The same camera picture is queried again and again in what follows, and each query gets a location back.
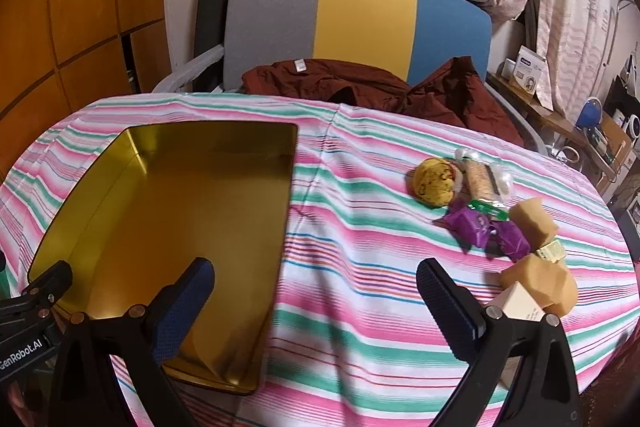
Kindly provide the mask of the large tan sponge block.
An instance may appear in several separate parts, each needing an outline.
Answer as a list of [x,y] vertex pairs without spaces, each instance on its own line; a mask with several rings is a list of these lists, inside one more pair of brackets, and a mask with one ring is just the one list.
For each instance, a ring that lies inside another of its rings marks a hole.
[[547,313],[565,317],[578,300],[578,288],[573,274],[561,262],[551,262],[528,255],[501,271],[503,288],[520,283],[537,305]]

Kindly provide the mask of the small green white box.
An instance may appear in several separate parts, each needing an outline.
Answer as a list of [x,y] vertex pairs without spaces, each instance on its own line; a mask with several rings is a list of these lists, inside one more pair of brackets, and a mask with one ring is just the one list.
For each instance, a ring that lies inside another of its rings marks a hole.
[[566,258],[566,250],[559,239],[553,239],[548,244],[541,246],[535,251],[540,258],[552,263],[558,263]]

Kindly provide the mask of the purple snack packet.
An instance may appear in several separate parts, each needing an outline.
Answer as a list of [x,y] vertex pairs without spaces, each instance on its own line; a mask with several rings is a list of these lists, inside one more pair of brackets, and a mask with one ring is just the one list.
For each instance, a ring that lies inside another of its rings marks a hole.
[[484,249],[491,236],[490,219],[477,210],[462,206],[451,209],[436,221],[466,245]]
[[491,221],[490,231],[499,251],[512,262],[520,261],[532,251],[525,235],[512,221]]

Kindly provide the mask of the clear plastic packet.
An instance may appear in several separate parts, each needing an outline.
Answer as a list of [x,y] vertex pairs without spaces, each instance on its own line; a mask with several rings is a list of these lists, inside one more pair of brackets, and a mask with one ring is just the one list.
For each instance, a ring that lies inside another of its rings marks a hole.
[[506,207],[513,184],[512,174],[500,162],[486,162],[476,150],[461,147],[454,152],[472,200]]

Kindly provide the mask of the yellow knitted toy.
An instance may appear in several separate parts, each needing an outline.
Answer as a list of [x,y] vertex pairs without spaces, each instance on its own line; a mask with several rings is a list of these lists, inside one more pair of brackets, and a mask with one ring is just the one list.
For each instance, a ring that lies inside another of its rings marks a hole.
[[413,192],[425,204],[445,207],[460,193],[463,174],[454,163],[444,158],[428,158],[416,167],[412,177]]

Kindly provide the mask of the cracker packet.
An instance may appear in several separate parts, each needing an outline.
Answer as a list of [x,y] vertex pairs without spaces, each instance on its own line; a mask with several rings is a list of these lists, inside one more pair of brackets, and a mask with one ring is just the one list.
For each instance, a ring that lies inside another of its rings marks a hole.
[[500,198],[494,174],[486,164],[470,158],[465,158],[463,164],[472,199],[495,202]]

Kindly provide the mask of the gold metal tin tray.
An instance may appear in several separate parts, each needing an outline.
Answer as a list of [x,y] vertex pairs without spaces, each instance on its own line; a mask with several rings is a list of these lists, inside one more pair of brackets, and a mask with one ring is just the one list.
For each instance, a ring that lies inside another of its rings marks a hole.
[[28,270],[65,261],[58,312],[94,319],[145,305],[196,258],[215,286],[166,372],[249,395],[264,378],[281,270],[297,127],[200,120],[120,132],[53,218]]

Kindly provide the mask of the wooden side shelf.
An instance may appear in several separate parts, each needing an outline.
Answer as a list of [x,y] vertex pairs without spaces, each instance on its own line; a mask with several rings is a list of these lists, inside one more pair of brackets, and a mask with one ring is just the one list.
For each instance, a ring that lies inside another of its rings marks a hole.
[[540,129],[550,129],[580,150],[580,158],[586,164],[596,167],[599,178],[596,187],[603,195],[606,190],[614,190],[626,178],[631,166],[631,139],[626,132],[615,124],[614,120],[604,114],[601,121],[602,134],[608,142],[608,150],[613,157],[611,162],[600,154],[600,147],[593,146],[587,138],[586,130],[579,130],[574,124],[560,114],[542,107],[536,100],[529,98],[519,87],[512,86],[501,77],[489,74],[488,84],[506,98],[520,115]]

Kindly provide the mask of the striped pink green tablecloth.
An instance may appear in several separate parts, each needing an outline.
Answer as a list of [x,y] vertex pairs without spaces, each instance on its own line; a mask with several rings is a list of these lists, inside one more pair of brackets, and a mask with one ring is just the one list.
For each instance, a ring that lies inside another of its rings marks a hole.
[[21,289],[65,197],[122,130],[183,120],[296,124],[292,209],[266,381],[237,407],[186,402],[206,425],[425,426],[465,367],[416,291],[436,258],[482,301],[506,259],[462,251],[439,212],[409,193],[409,172],[460,147],[512,173],[515,199],[538,197],[559,227],[578,287],[563,321],[580,387],[592,383],[639,320],[634,265],[591,183],[559,161],[438,122],[274,96],[142,94],[106,98],[54,124],[1,187],[1,247]]

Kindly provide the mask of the maroon garment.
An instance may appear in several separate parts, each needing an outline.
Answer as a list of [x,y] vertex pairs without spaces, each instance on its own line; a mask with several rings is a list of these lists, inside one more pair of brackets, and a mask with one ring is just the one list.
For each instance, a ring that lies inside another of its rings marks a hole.
[[415,86],[370,65],[323,58],[281,61],[244,72],[241,91],[382,110],[525,144],[468,56],[450,58]]

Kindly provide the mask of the wooden wardrobe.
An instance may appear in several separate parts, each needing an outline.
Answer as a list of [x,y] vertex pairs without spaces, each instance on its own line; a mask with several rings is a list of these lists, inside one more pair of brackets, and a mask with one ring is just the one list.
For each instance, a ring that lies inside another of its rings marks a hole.
[[164,0],[1,0],[1,172],[67,115],[169,72]]

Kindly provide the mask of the white blue product box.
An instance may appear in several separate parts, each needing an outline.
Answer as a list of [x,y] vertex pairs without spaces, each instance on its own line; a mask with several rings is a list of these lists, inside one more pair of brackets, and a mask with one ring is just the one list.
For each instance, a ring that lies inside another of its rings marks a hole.
[[542,74],[547,70],[546,59],[526,46],[521,46],[509,78],[513,86],[520,88],[528,96],[535,95]]

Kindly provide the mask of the grey yellow blue chair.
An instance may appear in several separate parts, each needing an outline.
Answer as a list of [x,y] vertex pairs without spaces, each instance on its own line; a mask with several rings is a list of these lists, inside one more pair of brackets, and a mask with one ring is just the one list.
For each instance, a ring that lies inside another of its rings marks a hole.
[[224,40],[157,83],[177,92],[221,64],[221,87],[238,91],[256,66],[328,58],[385,69],[414,86],[453,57],[487,74],[489,15],[466,0],[228,0]]

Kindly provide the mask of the black rolled mat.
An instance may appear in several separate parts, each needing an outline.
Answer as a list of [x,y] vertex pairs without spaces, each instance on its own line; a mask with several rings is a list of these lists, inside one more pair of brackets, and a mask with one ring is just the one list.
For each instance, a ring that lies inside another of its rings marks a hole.
[[229,0],[198,0],[193,57],[224,45]]

